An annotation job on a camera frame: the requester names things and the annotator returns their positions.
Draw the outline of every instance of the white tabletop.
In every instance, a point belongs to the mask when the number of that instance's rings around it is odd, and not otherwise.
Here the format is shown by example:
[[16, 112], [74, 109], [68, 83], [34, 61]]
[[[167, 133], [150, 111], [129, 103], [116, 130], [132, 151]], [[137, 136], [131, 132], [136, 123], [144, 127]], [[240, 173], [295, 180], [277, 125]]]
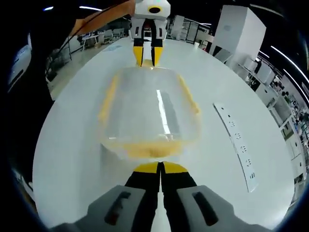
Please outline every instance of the white tabletop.
[[[83, 217], [90, 203], [115, 185], [124, 185], [137, 166], [104, 149], [96, 134], [111, 78], [135, 63], [131, 40], [120, 39], [79, 70], [49, 112], [33, 163], [35, 202], [46, 226]], [[294, 180], [286, 144], [267, 108], [240, 77], [192, 44], [166, 40], [160, 66], [184, 78], [201, 109], [201, 140], [189, 155], [179, 156], [178, 163], [198, 185], [229, 201], [236, 216], [274, 228], [290, 205]], [[259, 182], [251, 193], [214, 102], [228, 107], [246, 140]], [[152, 231], [169, 231], [162, 196]]]

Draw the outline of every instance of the cable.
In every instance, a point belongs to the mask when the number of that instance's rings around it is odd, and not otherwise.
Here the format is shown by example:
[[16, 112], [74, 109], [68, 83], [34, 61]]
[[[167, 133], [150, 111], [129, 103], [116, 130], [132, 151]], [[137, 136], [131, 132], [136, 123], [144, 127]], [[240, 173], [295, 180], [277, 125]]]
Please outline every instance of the cable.
[[[94, 20], [96, 17], [98, 17], [98, 16], [101, 15], [102, 13], [104, 13], [104, 12], [106, 12], [106, 11], [108, 11], [108, 10], [110, 10], [110, 9], [112, 9], [112, 8], [114, 8], [114, 7], [118, 6], [118, 5], [120, 5], [120, 4], [117, 4], [117, 5], [114, 5], [114, 6], [111, 6], [111, 7], [107, 8], [107, 9], [105, 9], [105, 10], [102, 10], [99, 14], [97, 14], [96, 16], [94, 16], [93, 18], [91, 18], [91, 19], [89, 19], [87, 22], [85, 22], [85, 24], [83, 24], [74, 34], [72, 34], [72, 35], [71, 35], [71, 38], [68, 39], [68, 41], [62, 45], [62, 47], [61, 47], [61, 48], [59, 49], [59, 51], [57, 52], [57, 54], [56, 54], [56, 56], [55, 56], [55, 59], [59, 56], [59, 54], [60, 54], [60, 52], [62, 51], [62, 49], [70, 42], [70, 40], [73, 39], [73, 37], [74, 37], [75, 35], [77, 35], [77, 33], [80, 32], [80, 30], [83, 29], [89, 22], [91, 22], [92, 20]], [[47, 72], [46, 72], [46, 74], [45, 74], [45, 78], [47, 78], [47, 76], [48, 76], [48, 70], [50, 69], [50, 67], [51, 67], [51, 65], [53, 64], [53, 62], [54, 62], [55, 59], [53, 59], [52, 62], [49, 63], [48, 69], [46, 69]]]

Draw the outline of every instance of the clear plastic container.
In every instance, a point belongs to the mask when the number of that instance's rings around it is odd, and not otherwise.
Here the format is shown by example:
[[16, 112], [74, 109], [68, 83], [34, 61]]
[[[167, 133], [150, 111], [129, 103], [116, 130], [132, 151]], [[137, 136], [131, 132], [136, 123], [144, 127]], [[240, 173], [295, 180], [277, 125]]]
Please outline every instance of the clear plastic container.
[[179, 155], [198, 138], [198, 113], [176, 72], [124, 68], [113, 77], [98, 116], [100, 141], [121, 158]]

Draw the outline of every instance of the floor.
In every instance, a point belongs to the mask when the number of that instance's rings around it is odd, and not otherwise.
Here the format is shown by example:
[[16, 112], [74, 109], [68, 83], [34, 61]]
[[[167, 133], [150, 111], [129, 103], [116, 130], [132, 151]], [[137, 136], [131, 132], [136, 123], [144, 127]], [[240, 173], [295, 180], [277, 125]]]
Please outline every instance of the floor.
[[57, 76], [49, 84], [49, 90], [53, 100], [56, 100], [64, 87], [69, 83], [75, 74], [96, 54], [102, 51], [110, 44], [104, 44], [100, 48], [89, 48], [84, 51], [76, 51], [72, 54], [72, 61], [68, 62], [60, 70]]

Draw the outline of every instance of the power strip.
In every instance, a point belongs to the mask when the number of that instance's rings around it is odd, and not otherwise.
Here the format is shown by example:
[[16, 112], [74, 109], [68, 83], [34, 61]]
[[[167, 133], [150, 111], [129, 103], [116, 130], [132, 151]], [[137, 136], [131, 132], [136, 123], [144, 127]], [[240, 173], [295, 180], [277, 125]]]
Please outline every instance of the power strip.
[[247, 145], [244, 141], [236, 121], [232, 118], [228, 109], [221, 103], [214, 103], [213, 107], [222, 120], [230, 140], [234, 146], [235, 152], [238, 155], [248, 192], [252, 192], [258, 186], [256, 173], [253, 168], [251, 155], [248, 152]]

